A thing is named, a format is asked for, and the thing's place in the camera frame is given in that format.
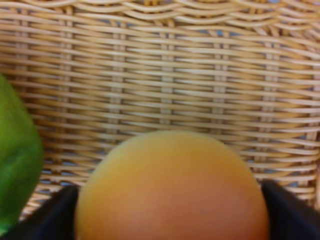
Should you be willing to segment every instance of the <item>green pear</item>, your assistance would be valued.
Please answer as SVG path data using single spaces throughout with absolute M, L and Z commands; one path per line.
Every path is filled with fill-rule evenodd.
M 39 181 L 43 146 L 22 101 L 0 74 L 0 235 L 19 220 Z

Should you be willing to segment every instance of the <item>green fruit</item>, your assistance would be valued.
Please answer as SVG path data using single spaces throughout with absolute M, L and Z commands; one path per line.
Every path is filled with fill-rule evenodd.
M 18 222 L 42 167 L 43 146 L 37 129 L 0 74 L 0 235 Z

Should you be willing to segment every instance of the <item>fruit skin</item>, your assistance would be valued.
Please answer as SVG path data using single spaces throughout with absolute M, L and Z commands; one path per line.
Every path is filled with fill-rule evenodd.
M 43 167 L 43 146 L 26 108 L 0 74 L 0 235 L 17 223 Z
M 80 192 L 78 240 L 268 240 L 245 163 L 213 138 L 152 132 L 114 148 Z

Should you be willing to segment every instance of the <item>woven wicker background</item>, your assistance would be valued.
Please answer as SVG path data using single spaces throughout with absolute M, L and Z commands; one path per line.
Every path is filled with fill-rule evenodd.
M 25 214 L 167 129 L 211 134 L 315 204 L 319 39 L 313 0 L 0 0 L 0 71 L 46 148 Z

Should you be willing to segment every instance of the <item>tan wicker weave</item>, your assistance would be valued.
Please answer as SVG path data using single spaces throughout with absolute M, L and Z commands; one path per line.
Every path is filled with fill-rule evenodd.
M 165 129 L 211 134 L 315 204 L 319 39 L 313 0 L 0 0 L 0 71 L 46 147 L 25 213 Z

